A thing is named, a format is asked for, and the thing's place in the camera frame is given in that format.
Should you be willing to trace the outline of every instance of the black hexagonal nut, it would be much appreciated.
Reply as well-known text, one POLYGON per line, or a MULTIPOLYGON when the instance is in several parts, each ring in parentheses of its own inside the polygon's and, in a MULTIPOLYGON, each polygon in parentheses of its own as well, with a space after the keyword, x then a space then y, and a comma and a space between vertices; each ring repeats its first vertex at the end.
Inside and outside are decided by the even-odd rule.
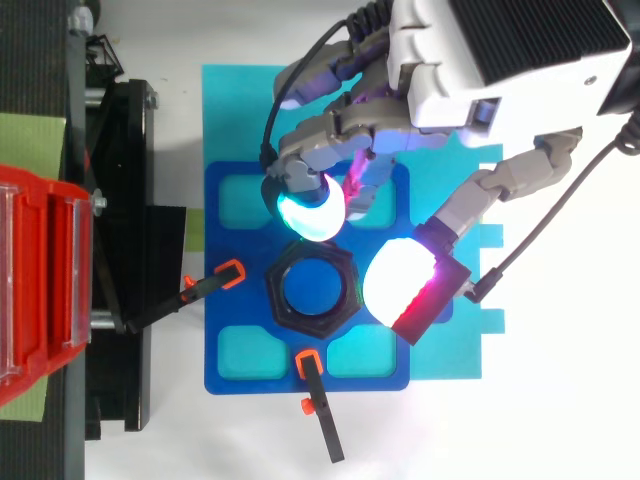
POLYGON ((358 269, 353 262, 353 254, 333 243, 314 243, 306 240, 292 243, 267 270, 265 279, 276 323, 321 340, 333 335, 358 313, 363 305, 358 269), (297 311, 287 301, 284 292, 284 282, 289 270, 297 263, 311 258, 324 260, 332 265, 340 275, 342 283, 338 302, 331 310, 319 315, 306 315, 297 311))

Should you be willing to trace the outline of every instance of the black cable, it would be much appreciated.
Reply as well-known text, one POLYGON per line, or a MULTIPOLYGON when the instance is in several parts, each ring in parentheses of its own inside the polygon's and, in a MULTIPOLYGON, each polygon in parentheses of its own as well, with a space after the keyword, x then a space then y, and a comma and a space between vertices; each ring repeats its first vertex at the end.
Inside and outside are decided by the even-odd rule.
POLYGON ((284 83, 278 95, 276 95, 275 100, 273 101, 273 106, 271 107, 271 112, 269 113, 269 118, 267 119, 267 125, 264 129, 264 136, 262 138, 262 154, 267 153, 267 150, 273 150, 270 145, 271 142, 271 134, 273 132, 273 126, 276 123, 276 116, 280 111, 280 107, 282 106, 282 102, 287 96, 287 93, 298 79, 300 74, 304 71, 305 68, 309 65, 311 60, 322 50, 322 47, 333 37, 338 30, 342 27, 345 27, 347 22, 345 20, 340 20, 333 27, 331 27, 327 33, 325 33, 320 39, 315 43, 311 50, 298 62, 296 68, 291 72, 291 75, 287 78, 287 81, 284 83))
POLYGON ((586 166, 586 168, 578 175, 578 178, 574 180, 571 186, 567 189, 567 191, 560 197, 560 199, 555 203, 553 207, 549 210, 544 218, 536 225, 536 227, 531 231, 529 235, 516 247, 516 249, 511 252, 511 254, 504 259, 504 261, 495 268, 492 268, 489 273, 487 273, 482 279, 476 283, 472 292, 468 292, 465 296, 474 303, 480 303, 487 294, 496 286, 496 284, 502 279, 504 272, 511 266, 513 263, 531 246, 531 244, 540 236, 540 234, 549 226, 549 224, 553 221, 553 219, 560 213, 560 211, 565 207, 567 202, 573 197, 576 191, 580 188, 580 186, 584 183, 584 181, 591 175, 591 173, 596 169, 602 161, 607 158, 607 156, 613 152, 616 148, 630 149, 629 145, 638 144, 638 140, 635 141, 630 139, 629 136, 623 137, 624 141, 621 140, 620 135, 611 142, 609 145, 604 147, 598 155, 594 157, 593 160, 586 166))
POLYGON ((529 235, 516 247, 516 249, 504 259, 504 261, 498 265, 498 272, 504 273, 507 268, 509 268, 513 262, 515 262, 520 255, 524 253, 524 251, 529 248, 529 246, 540 236, 540 234, 549 226, 549 224, 556 218, 556 215, 560 213, 560 211, 564 208, 567 202, 573 197, 576 191, 580 188, 580 186, 584 183, 589 175, 595 170, 595 168, 602 163, 602 161, 607 158, 607 156, 615 149, 615 143, 611 142, 602 151, 594 157, 593 160, 587 165, 587 167, 578 175, 578 178, 574 180, 571 186, 564 192, 564 195, 560 197, 549 213, 547 213, 544 218, 536 225, 536 227, 531 231, 529 235))
POLYGON ((291 72, 291 75, 287 78, 276 98, 273 101, 269 118, 267 119, 267 125, 264 129, 264 136, 262 137, 262 147, 260 150, 260 164, 263 169, 267 169, 273 162, 278 159, 278 154, 271 145, 271 134, 273 133, 273 127, 276 123, 276 117, 282 107, 282 102, 287 97, 287 93, 298 79, 300 74, 305 68, 309 66, 311 60, 322 50, 322 47, 333 37, 338 30, 342 27, 347 27, 351 40, 355 43, 362 42, 365 38, 378 30, 388 27, 391 23, 391 9, 393 7, 393 0, 373 0, 366 6, 358 9, 357 12, 352 13, 346 20, 340 20, 333 27, 331 27, 327 33, 325 33, 311 50, 298 62, 296 68, 291 72))

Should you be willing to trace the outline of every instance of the metal bolt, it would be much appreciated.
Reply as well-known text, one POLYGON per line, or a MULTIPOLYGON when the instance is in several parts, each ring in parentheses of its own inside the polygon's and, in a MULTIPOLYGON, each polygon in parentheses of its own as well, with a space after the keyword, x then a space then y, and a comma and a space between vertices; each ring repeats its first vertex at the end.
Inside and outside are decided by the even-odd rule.
POLYGON ((160 107, 160 95, 158 92, 149 92, 147 94, 147 108, 157 110, 160 107))
POLYGON ((93 15, 86 5, 73 9, 69 16, 69 33, 77 37, 88 37, 93 34, 93 15))
POLYGON ((102 215, 102 210, 107 208, 107 199, 102 196, 99 188, 91 196, 91 205, 93 206, 93 214, 96 217, 102 215))

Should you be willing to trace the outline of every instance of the clear plastic cover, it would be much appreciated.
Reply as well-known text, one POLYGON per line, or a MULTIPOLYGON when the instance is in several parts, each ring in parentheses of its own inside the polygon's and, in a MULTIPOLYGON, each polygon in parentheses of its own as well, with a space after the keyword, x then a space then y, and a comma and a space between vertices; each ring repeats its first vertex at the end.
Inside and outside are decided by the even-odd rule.
POLYGON ((88 200, 74 200, 72 204, 71 338, 68 345, 78 347, 89 341, 91 333, 93 208, 88 200))
POLYGON ((0 381, 18 370, 13 345, 13 211, 19 191, 0 185, 0 381))

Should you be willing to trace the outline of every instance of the white table surface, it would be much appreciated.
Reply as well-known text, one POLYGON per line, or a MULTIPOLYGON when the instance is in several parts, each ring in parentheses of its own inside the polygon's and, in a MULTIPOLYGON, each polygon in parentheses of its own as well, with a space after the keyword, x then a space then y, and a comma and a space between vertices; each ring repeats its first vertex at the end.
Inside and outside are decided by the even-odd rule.
MULTIPOLYGON (((155 201, 202 207, 201 66, 286 64, 355 0, 103 0, 131 78, 159 92, 155 201)), ((622 118, 589 120, 571 177, 622 118)), ((154 327, 151 421, 103 423, 89 480, 640 479, 640 160, 614 154, 485 302, 506 334, 483 338, 479 381, 415 382, 399 393, 332 394, 347 460, 331 465, 300 394, 217 397, 204 378, 204 308, 154 327)), ((560 187, 500 205, 499 262, 560 187)), ((203 273, 202 254, 185 271, 203 273)))

